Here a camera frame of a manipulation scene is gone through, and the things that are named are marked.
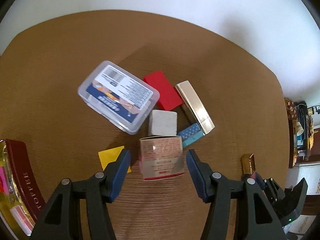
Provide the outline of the small gold foil box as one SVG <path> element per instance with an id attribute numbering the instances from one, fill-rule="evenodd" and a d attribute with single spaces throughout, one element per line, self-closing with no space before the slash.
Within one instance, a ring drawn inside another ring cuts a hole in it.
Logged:
<path id="1" fill-rule="evenodd" d="M 244 154 L 241 157 L 243 174 L 252 175 L 255 172 L 254 154 Z"/>

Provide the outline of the clear pink small box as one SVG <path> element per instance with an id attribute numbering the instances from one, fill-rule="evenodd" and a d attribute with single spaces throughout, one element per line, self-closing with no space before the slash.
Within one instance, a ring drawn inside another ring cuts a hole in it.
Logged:
<path id="1" fill-rule="evenodd" d="M 24 213 L 23 209 L 19 205 L 16 205 L 10 209 L 10 212 L 23 232 L 27 236 L 30 236 L 34 226 Z"/>

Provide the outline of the pink rectangular block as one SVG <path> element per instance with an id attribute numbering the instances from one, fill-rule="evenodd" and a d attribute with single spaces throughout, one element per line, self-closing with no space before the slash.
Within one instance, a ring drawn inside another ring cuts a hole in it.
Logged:
<path id="1" fill-rule="evenodd" d="M 0 177 L 1 177 L 1 192 L 8 195 L 9 188 L 8 188 L 7 178 L 6 178 L 3 166 L 0 167 Z"/>

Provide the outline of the blue patterned small box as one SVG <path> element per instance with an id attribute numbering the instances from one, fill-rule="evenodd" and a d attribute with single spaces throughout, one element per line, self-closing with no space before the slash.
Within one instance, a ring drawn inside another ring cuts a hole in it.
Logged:
<path id="1" fill-rule="evenodd" d="M 182 139 L 182 147 L 186 148 L 204 136 L 203 131 L 197 123 L 177 133 Z"/>

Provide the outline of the gold metallic long box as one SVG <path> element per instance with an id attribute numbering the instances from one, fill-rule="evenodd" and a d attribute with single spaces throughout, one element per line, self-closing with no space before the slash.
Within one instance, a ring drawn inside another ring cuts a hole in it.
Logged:
<path id="1" fill-rule="evenodd" d="M 209 134 L 215 125 L 191 83 L 186 80 L 175 85 L 183 101 L 183 109 L 190 121 L 198 123 L 204 135 Z"/>

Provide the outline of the pink red cosmetic carton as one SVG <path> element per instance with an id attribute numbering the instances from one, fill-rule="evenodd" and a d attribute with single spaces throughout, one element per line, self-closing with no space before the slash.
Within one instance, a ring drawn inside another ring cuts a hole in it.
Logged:
<path id="1" fill-rule="evenodd" d="M 160 180 L 184 174 L 180 136 L 151 136 L 139 140 L 139 166 L 143 180 Z"/>

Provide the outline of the white cube block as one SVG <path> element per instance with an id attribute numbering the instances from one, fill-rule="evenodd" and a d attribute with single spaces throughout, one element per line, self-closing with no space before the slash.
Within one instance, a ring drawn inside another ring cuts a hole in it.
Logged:
<path id="1" fill-rule="evenodd" d="M 177 113 L 173 111 L 152 110 L 149 116 L 148 136 L 177 135 Z"/>

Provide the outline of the clear plastic labelled box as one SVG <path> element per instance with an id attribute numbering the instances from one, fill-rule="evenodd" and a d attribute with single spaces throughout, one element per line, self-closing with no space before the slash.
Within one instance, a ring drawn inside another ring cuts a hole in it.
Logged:
<path id="1" fill-rule="evenodd" d="M 127 134 L 137 134 L 160 98 L 158 90 L 103 61 L 78 88 L 82 100 Z"/>

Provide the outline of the red rectangular block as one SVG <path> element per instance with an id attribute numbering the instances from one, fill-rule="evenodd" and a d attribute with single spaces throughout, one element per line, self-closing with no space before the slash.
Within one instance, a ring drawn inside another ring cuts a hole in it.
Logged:
<path id="1" fill-rule="evenodd" d="M 183 103 L 181 97 L 161 70 L 144 76 L 143 81 L 159 92 L 157 105 L 160 110 L 171 111 Z"/>

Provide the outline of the white radiator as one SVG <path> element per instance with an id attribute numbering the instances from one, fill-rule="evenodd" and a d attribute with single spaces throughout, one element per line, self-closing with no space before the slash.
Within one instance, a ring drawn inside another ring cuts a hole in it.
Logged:
<path id="1" fill-rule="evenodd" d="M 308 184 L 308 195 L 319 195 L 319 164 L 300 165 L 298 170 L 298 181 L 304 178 Z"/>

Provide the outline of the red gold toffee tin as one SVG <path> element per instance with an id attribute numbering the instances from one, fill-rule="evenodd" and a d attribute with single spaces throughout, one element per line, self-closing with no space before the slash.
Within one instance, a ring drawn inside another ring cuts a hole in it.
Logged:
<path id="1" fill-rule="evenodd" d="M 46 202 L 36 183 L 25 143 L 1 140 L 1 166 L 7 178 L 9 194 L 1 192 L 1 230 L 8 239 L 28 239 L 10 209 L 19 205 L 35 226 Z"/>

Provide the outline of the cluttered shelf background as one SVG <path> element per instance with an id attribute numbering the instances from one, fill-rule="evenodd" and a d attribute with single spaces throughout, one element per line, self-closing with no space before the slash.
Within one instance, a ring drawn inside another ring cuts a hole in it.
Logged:
<path id="1" fill-rule="evenodd" d="M 289 168 L 297 164 L 319 162 L 319 126 L 313 116 L 319 115 L 319 105 L 308 107 L 306 102 L 285 99 L 289 123 Z"/>

